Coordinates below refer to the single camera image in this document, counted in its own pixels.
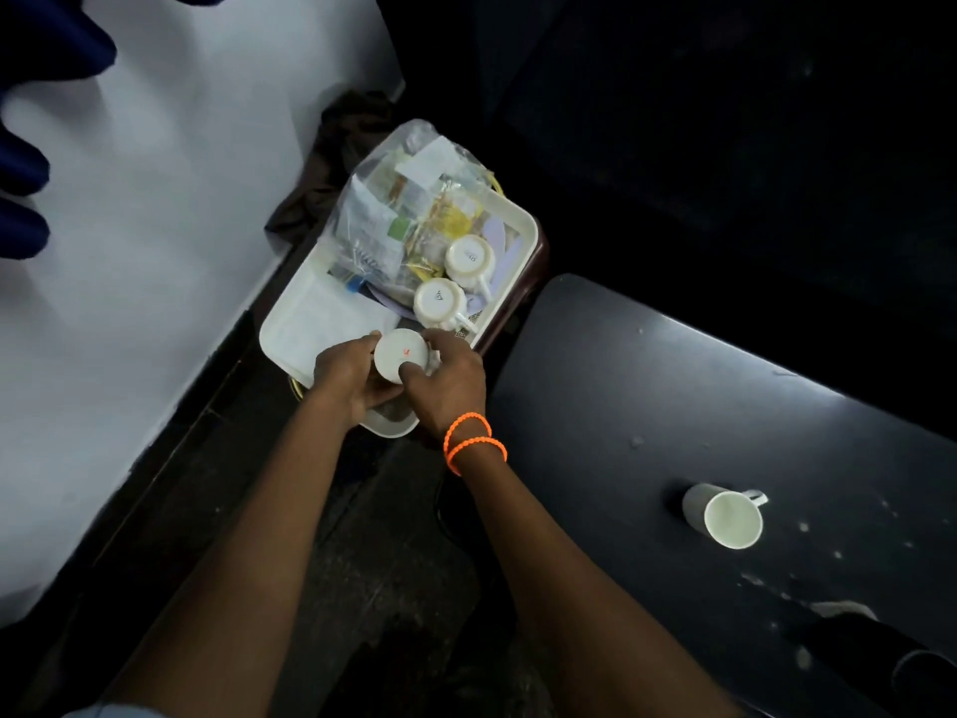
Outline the white paper scrap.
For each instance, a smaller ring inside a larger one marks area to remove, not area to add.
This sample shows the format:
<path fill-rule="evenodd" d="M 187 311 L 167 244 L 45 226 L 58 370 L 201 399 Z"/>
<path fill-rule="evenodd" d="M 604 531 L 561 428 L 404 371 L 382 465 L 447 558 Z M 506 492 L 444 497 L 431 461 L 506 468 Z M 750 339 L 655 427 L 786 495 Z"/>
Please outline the white paper scrap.
<path fill-rule="evenodd" d="M 853 600 L 812 602 L 808 608 L 821 618 L 835 618 L 842 615 L 857 615 L 879 621 L 876 613 L 867 605 Z"/>

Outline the clear bag of packets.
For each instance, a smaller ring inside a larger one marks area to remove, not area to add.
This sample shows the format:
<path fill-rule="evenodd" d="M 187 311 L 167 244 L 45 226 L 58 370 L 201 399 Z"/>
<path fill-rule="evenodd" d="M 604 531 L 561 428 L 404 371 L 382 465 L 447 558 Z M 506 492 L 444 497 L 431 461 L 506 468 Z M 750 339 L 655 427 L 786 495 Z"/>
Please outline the clear bag of packets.
<path fill-rule="evenodd" d="M 320 237 L 333 275 L 411 308 L 419 285 L 446 272 L 448 248 L 479 233 L 479 195 L 494 174 L 424 119 L 400 124 L 348 176 Z"/>

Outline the person's right hand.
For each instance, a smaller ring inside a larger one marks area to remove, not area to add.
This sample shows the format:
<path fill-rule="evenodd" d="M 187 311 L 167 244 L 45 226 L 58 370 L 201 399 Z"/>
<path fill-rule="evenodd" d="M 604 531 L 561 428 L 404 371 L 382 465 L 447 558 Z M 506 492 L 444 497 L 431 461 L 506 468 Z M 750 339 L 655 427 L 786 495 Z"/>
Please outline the person's right hand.
<path fill-rule="evenodd" d="M 454 333 L 428 328 L 421 335 L 438 352 L 440 364 L 428 374 L 428 394 L 407 398 L 422 426 L 441 440 L 462 415 L 485 415 L 485 371 L 479 354 Z"/>

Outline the white paper sheet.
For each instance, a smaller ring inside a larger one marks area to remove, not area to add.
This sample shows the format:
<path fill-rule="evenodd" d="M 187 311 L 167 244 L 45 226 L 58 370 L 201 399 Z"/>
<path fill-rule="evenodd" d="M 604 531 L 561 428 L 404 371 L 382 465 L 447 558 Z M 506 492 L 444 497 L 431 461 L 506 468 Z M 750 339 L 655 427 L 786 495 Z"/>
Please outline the white paper sheet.
<path fill-rule="evenodd" d="M 399 315 L 328 275 L 297 276 L 263 323 L 264 354 L 289 373 L 311 375 L 316 357 L 373 330 L 387 333 Z"/>

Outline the white upturned cup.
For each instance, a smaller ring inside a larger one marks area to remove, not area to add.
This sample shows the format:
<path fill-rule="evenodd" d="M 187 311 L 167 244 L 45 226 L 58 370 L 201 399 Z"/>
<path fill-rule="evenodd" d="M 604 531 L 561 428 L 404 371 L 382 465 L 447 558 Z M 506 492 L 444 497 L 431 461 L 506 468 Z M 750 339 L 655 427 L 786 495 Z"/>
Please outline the white upturned cup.
<path fill-rule="evenodd" d="M 480 235 L 467 234 L 453 241 L 445 255 L 448 279 L 466 293 L 493 300 L 492 280 L 496 272 L 496 254 Z"/>
<path fill-rule="evenodd" d="M 413 297 L 413 313 L 425 328 L 476 335 L 478 327 L 468 315 L 468 297 L 454 281 L 434 277 L 421 283 Z"/>

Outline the person's left hand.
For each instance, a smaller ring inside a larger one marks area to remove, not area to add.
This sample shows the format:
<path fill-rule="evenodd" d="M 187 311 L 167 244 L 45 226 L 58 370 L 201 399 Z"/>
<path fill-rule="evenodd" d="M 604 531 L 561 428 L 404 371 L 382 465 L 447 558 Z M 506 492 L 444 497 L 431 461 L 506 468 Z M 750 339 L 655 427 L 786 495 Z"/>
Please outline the person's left hand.
<path fill-rule="evenodd" d="M 343 343 L 317 357 L 306 403 L 336 429 L 345 431 L 359 425 L 369 409 L 400 396 L 403 386 L 377 375 L 373 357 L 350 358 Z"/>

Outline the blue fabric object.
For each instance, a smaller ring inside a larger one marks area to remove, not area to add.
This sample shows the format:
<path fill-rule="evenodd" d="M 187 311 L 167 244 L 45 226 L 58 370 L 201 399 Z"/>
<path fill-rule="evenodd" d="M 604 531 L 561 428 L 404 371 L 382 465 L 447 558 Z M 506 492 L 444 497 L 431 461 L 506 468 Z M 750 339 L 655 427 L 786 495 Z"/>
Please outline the blue fabric object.
<path fill-rule="evenodd" d="M 96 77 L 118 55 L 116 44 L 83 10 L 83 0 L 0 0 L 0 105 L 32 82 Z M 0 259 L 27 260 L 50 237 L 44 217 L 16 199 L 41 191 L 51 165 L 0 119 Z"/>

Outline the brown cloth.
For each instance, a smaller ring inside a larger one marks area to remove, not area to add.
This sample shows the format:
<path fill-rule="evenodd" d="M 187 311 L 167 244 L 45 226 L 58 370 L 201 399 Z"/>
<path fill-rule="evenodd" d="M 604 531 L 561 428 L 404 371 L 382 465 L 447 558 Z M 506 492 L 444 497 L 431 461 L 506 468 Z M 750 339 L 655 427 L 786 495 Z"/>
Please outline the brown cloth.
<path fill-rule="evenodd" d="M 297 246 L 321 233 L 349 176 L 395 129 L 395 107 L 382 92 L 342 93 L 320 116 L 297 184 L 278 205 L 265 231 Z"/>

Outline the white cup with orange mark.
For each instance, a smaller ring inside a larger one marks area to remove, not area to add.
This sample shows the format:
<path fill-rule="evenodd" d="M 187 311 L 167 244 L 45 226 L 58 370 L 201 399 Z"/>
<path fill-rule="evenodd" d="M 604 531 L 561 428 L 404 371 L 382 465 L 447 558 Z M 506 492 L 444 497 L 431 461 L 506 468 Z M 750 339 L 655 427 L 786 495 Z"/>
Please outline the white cup with orange mark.
<path fill-rule="evenodd" d="M 419 332 L 396 328 L 379 338 L 373 351 L 373 364 L 381 378 L 400 385 L 399 369 L 406 362 L 412 362 L 423 370 L 430 365 L 430 347 Z"/>

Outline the black cylinder object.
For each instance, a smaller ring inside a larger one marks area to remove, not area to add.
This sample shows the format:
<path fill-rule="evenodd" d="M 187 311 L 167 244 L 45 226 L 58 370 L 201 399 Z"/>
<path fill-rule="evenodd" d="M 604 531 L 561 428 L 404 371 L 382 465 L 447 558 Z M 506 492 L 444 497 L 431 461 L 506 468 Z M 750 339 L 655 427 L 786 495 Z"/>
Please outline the black cylinder object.
<path fill-rule="evenodd" d="M 813 619 L 800 643 L 894 718 L 957 718 L 957 663 L 879 620 L 854 612 Z"/>

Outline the white plastic tray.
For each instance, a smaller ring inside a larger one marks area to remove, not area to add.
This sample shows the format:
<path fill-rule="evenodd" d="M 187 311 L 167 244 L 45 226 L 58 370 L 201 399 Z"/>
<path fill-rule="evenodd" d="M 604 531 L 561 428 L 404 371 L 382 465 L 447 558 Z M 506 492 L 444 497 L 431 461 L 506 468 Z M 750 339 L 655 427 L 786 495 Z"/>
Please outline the white plastic tray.
<path fill-rule="evenodd" d="M 378 150 L 349 176 L 259 344 L 299 393 L 321 351 L 372 330 L 443 327 L 483 352 L 540 244 L 539 222 L 447 140 Z"/>

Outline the person's left forearm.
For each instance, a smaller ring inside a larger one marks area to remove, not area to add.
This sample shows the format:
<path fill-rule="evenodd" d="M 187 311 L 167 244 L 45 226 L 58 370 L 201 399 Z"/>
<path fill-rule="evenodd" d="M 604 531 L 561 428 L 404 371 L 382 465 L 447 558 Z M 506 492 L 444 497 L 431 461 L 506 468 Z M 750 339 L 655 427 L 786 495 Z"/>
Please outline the person's left forearm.
<path fill-rule="evenodd" d="M 266 718 L 354 404 L 311 393 L 246 502 L 103 697 L 102 716 Z"/>

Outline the person's right forearm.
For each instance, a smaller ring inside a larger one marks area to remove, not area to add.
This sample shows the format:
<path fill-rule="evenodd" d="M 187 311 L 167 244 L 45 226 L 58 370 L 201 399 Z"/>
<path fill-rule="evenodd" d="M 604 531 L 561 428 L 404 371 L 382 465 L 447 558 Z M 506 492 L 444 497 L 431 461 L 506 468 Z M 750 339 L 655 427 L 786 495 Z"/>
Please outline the person's right forearm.
<path fill-rule="evenodd" d="M 650 613 L 563 531 L 491 438 L 449 448 L 565 718 L 744 718 Z"/>

